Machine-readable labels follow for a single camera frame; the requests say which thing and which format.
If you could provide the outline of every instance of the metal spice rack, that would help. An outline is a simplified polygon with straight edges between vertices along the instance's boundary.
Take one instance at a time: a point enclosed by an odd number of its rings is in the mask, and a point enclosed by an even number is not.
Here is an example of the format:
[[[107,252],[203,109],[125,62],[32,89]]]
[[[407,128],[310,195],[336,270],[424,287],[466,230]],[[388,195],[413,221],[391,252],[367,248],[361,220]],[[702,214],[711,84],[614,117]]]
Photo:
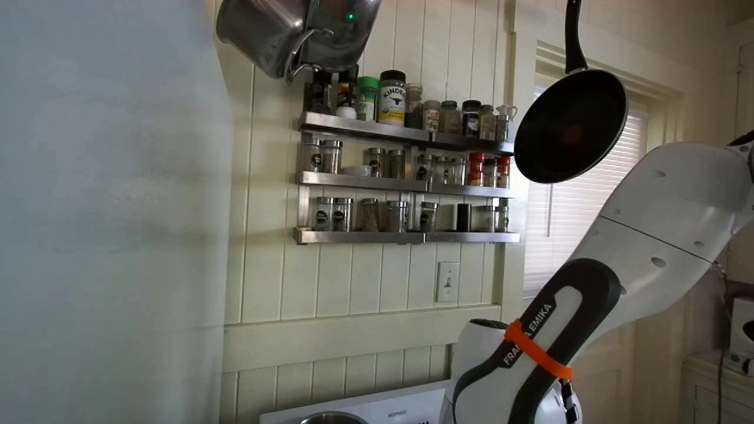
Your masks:
[[[485,153],[513,153],[513,144],[495,144],[453,135],[434,135],[414,128],[396,128],[381,123],[346,121],[326,113],[306,111],[301,117],[301,133],[315,135],[341,135],[367,142],[388,142],[402,146],[422,146],[439,150],[485,150]],[[422,245],[422,242],[518,242],[520,234],[492,234],[492,230],[436,230],[436,234],[370,234],[370,230],[310,230],[309,207],[310,189],[367,189],[367,190],[396,190],[396,193],[429,193],[429,195],[458,195],[458,197],[511,197],[508,189],[489,187],[451,187],[434,181],[411,181],[411,179],[379,179],[379,177],[356,177],[356,174],[326,174],[326,172],[299,172],[299,229],[295,229],[295,240],[299,245],[326,245],[326,242],[399,242],[399,245]]]

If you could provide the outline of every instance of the electrical outlet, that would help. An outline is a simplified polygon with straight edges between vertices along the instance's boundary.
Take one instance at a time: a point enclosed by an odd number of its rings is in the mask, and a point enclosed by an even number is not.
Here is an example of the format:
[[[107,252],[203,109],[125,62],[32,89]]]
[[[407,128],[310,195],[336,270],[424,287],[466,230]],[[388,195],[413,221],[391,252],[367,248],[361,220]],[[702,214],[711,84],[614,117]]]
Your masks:
[[[439,262],[439,305],[458,305],[458,265]]]

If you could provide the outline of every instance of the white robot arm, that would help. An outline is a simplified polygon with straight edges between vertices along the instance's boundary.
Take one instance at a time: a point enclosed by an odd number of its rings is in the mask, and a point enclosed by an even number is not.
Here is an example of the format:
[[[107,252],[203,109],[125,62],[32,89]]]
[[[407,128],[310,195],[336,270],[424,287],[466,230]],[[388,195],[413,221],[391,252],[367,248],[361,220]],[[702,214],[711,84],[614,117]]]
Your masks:
[[[522,312],[522,335],[567,366],[588,340],[682,299],[754,220],[751,148],[666,144],[650,150]],[[559,380],[518,344],[499,340],[501,332],[482,320],[464,328],[444,421],[540,421],[538,408]]]

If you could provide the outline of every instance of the white stove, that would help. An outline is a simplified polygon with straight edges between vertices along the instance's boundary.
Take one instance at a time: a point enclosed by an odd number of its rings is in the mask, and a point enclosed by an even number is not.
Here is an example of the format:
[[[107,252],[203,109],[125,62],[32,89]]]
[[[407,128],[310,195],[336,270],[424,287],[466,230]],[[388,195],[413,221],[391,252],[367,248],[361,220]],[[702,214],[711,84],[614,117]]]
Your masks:
[[[439,424],[447,381],[381,392],[370,397],[340,398],[293,411],[262,415],[259,424],[299,424],[305,417],[341,411],[359,415],[367,424]]]

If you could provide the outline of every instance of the white paneled wall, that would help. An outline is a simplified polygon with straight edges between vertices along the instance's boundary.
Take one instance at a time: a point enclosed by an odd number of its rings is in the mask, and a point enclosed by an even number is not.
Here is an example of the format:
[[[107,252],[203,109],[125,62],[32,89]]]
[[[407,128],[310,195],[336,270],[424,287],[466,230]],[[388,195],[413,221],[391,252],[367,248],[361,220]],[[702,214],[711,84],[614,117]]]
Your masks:
[[[477,97],[499,103],[504,88],[499,15],[497,0],[383,0],[361,60],[361,74],[379,75],[386,68],[400,68],[411,82],[424,88],[424,100]],[[295,245],[289,239],[297,226],[293,177],[301,137],[297,117],[305,84],[266,79],[229,44],[221,44],[219,57],[235,103],[234,255],[221,419],[257,421],[264,411],[447,378],[447,344],[458,325],[469,316],[499,316],[495,307],[499,299],[492,296],[499,293],[495,289],[499,286],[499,276],[495,283],[497,248]],[[359,150],[346,150],[343,160],[361,160]],[[332,189],[320,193],[375,195]],[[460,265],[460,302],[444,305],[444,308],[436,307],[439,262]],[[383,316],[413,312],[446,316],[439,320],[407,316],[407,325],[429,325],[416,332],[432,335],[419,336],[422,341],[383,335],[391,340],[386,349],[379,349],[379,341],[359,341],[359,325],[341,331],[356,316],[366,328],[375,328]],[[306,323],[322,325],[319,332],[306,332],[301,331]],[[277,325],[276,332],[289,332],[293,340],[266,336],[269,325]],[[252,358],[259,344],[281,347],[262,349],[269,358]],[[276,349],[315,352],[310,353],[315,358],[277,356]]]

